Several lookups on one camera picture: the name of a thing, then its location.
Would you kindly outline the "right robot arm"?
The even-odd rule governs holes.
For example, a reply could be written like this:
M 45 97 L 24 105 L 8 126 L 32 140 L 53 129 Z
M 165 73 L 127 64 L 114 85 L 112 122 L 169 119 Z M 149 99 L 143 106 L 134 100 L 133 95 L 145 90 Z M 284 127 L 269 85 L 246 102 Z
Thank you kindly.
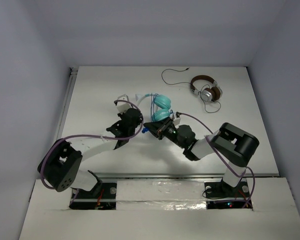
M 147 122 L 144 127 L 158 140 L 167 138 L 183 149 L 182 154 L 190 161 L 199 161 L 208 155 L 216 154 L 227 167 L 220 189 L 228 197 L 239 191 L 239 183 L 260 145 L 260 141 L 254 135 L 228 122 L 202 139 L 196 138 L 189 125 L 175 126 L 171 118 Z

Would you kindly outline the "teal cat-ear headphones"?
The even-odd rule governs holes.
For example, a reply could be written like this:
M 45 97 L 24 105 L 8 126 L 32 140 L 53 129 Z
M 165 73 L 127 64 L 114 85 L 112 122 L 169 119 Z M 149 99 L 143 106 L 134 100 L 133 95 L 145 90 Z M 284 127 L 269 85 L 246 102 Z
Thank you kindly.
M 162 121 L 171 116 L 171 100 L 167 96 L 158 93 L 136 94 L 136 105 L 139 106 L 145 98 L 151 98 L 151 122 Z

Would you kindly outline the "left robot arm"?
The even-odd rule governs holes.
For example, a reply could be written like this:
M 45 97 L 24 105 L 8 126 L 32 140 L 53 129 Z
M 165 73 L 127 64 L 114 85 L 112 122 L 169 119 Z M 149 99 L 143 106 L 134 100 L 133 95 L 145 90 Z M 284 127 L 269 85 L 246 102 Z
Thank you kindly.
M 96 197 L 101 193 L 102 181 L 92 171 L 80 170 L 80 164 L 103 152 L 121 148 L 138 134 L 143 123 L 140 110 L 129 108 L 119 113 L 120 120 L 106 129 L 104 135 L 73 135 L 55 141 L 37 167 L 42 180 L 57 192 L 68 188 Z

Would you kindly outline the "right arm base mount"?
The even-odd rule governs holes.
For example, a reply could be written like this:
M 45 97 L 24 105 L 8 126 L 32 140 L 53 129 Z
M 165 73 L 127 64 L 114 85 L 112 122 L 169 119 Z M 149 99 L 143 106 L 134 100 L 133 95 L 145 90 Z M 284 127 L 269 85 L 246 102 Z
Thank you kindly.
M 202 197 L 206 199 L 208 210 L 253 209 L 246 181 L 241 181 L 237 187 L 228 186 L 222 181 L 205 182 Z

